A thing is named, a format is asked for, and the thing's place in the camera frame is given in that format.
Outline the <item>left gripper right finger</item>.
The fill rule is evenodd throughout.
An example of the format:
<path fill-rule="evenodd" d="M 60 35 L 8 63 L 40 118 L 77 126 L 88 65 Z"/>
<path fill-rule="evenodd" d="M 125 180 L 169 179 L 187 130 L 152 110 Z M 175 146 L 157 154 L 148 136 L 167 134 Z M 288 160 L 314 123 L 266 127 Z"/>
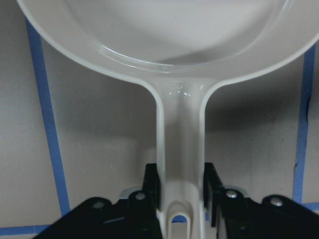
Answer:
<path fill-rule="evenodd" d="M 245 197 L 227 189 L 212 163 L 204 165 L 204 206 L 218 239 L 248 239 L 249 210 Z"/>

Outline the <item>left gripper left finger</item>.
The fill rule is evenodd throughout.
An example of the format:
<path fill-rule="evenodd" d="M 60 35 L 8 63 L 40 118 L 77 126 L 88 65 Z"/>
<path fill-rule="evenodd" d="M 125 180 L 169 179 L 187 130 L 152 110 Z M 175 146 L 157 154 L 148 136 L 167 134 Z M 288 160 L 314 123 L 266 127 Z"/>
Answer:
<path fill-rule="evenodd" d="M 157 165 L 145 166 L 143 185 L 128 199 L 128 222 L 131 239 L 160 239 L 162 233 L 157 216 L 160 205 L 160 180 Z"/>

